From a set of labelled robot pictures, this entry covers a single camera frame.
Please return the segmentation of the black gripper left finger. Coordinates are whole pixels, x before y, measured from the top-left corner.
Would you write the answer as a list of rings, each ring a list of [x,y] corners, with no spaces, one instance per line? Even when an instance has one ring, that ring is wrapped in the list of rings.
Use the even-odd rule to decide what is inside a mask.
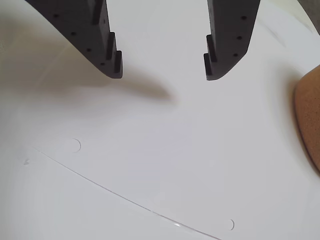
[[[28,0],[87,60],[112,79],[123,76],[106,0]]]

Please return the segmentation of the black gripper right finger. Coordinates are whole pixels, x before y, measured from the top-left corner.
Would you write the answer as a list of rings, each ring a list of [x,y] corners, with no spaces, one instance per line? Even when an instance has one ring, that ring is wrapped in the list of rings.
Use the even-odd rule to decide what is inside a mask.
[[[203,55],[206,79],[226,75],[247,53],[260,0],[209,0],[210,34]]]

